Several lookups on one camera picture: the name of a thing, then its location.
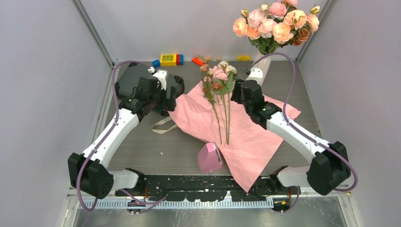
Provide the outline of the cream printed ribbon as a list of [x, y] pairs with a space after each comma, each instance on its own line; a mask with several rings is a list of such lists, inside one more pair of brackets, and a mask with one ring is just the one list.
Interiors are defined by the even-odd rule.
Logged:
[[153, 124], [151, 130], [157, 134], [164, 134], [178, 128], [177, 124], [169, 116]]

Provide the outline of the white rose flower stem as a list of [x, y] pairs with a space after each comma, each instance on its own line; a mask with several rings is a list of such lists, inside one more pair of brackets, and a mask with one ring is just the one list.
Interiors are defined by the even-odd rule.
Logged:
[[228, 101], [228, 118], [229, 118], [229, 137], [230, 137], [230, 128], [231, 128], [231, 95], [232, 95], [232, 90], [234, 88], [235, 84], [235, 79], [237, 76], [237, 70], [234, 66], [230, 65], [228, 61], [221, 61], [218, 63], [218, 67], [223, 69], [225, 73], [228, 75], [228, 82], [227, 82], [227, 87], [228, 87], [228, 94], [226, 95], [226, 99]]

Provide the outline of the pink paper bouquet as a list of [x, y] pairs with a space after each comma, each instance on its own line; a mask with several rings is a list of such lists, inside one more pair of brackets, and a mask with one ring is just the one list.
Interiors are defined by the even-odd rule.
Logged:
[[278, 135], [253, 123], [242, 105], [231, 101], [230, 136], [226, 145], [222, 103], [212, 107], [204, 97], [202, 82], [188, 94], [180, 95], [169, 115], [183, 132], [204, 142], [215, 142], [234, 180], [246, 192], [283, 142]]

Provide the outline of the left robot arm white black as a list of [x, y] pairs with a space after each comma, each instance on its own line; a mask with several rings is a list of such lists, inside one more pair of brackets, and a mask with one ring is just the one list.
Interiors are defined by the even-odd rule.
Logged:
[[72, 153], [68, 158], [72, 187], [94, 196], [105, 198], [112, 191], [127, 191], [141, 195], [146, 188], [145, 176], [132, 168], [109, 171], [109, 163], [127, 135], [151, 111], [166, 116], [176, 107], [176, 98], [184, 92], [184, 80], [142, 76], [130, 95], [122, 96], [118, 113], [100, 136], [82, 153]]

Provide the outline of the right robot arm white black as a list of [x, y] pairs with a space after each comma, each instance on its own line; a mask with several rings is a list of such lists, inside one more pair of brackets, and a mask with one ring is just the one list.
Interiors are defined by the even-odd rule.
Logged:
[[244, 106], [253, 123], [274, 133], [295, 148], [309, 163], [303, 167], [282, 166], [270, 175], [270, 189], [282, 194], [289, 187], [310, 187], [320, 195], [338, 190], [351, 176], [346, 147], [313, 135], [264, 99], [255, 80], [235, 82], [231, 100]]

